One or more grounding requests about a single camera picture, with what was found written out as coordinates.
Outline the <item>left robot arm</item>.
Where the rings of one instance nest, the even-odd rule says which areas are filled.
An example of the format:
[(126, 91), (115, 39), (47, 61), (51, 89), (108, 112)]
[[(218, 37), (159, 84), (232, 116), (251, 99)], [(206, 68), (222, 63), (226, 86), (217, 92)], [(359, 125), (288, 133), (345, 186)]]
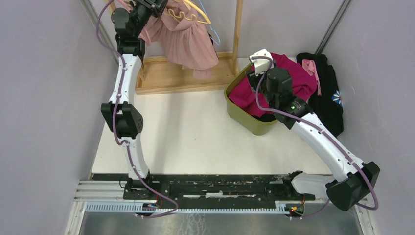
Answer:
[(128, 179), (124, 189), (135, 190), (142, 199), (153, 195), (154, 186), (149, 183), (150, 170), (140, 140), (143, 116), (134, 107), (136, 79), (145, 55), (145, 41), (139, 35), (151, 17), (162, 15), (166, 5), (165, 0), (133, 0), (131, 10), (116, 8), (111, 13), (111, 20), (117, 47), (102, 43), (117, 55), (118, 72), (110, 100), (101, 105), (101, 113), (127, 159)]

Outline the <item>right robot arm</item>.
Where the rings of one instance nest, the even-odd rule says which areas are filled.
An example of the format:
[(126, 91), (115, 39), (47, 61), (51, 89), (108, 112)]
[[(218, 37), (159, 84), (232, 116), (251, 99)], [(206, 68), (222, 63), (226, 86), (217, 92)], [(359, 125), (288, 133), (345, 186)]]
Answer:
[(315, 175), (296, 171), (289, 175), (289, 183), (283, 185), (283, 195), (289, 200), (301, 194), (327, 198), (342, 211), (355, 205), (377, 210), (379, 201), (374, 186), (379, 166), (375, 162), (365, 163), (331, 134), (312, 108), (293, 93), (288, 70), (271, 68), (262, 73), (248, 70), (246, 76), (256, 100), (262, 94), (268, 103), (268, 107), (263, 107), (258, 102), (259, 109), (272, 112), (280, 123), (300, 136), (331, 172)]

